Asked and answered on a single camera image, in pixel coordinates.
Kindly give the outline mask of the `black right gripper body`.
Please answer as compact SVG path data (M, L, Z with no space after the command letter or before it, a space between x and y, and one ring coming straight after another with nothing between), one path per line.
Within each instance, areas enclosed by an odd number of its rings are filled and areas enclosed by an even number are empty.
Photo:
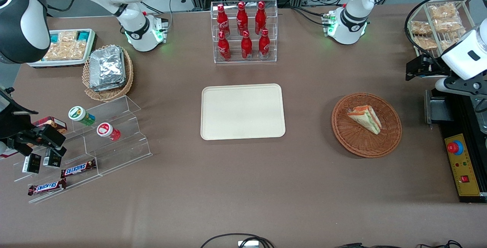
M30 130L31 115L38 114L38 111L29 110L18 104L11 96L14 89L0 89L0 138L5 139L15 136L19 132Z

